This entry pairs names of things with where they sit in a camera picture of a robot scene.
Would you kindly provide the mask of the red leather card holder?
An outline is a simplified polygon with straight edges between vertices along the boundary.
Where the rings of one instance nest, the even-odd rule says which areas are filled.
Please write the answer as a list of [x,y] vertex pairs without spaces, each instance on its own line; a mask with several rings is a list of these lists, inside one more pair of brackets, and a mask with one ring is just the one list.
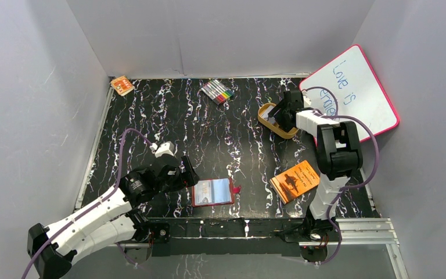
[[192,187],[192,206],[230,205],[235,195],[240,194],[241,186],[235,186],[231,178],[200,180]]

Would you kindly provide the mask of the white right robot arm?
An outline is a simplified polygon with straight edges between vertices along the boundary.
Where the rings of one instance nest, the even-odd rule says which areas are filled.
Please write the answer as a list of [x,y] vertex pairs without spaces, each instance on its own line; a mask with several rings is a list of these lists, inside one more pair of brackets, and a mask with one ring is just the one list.
[[334,217],[340,190],[363,163],[357,125],[320,115],[311,108],[310,100],[298,90],[285,91],[279,103],[266,103],[259,108],[258,120],[282,138],[293,130],[314,137],[319,183],[309,206],[313,219],[304,224],[305,236],[320,240],[327,232],[323,220]]

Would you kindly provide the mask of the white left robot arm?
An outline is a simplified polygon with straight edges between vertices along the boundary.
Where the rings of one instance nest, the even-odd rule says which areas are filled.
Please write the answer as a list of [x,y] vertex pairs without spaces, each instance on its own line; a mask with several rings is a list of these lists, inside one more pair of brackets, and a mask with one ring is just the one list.
[[188,156],[170,154],[152,164],[131,170],[103,195],[66,218],[28,229],[27,269],[35,267],[40,278],[63,277],[82,257],[119,241],[145,241],[148,221],[137,207],[159,193],[175,192],[199,182]]

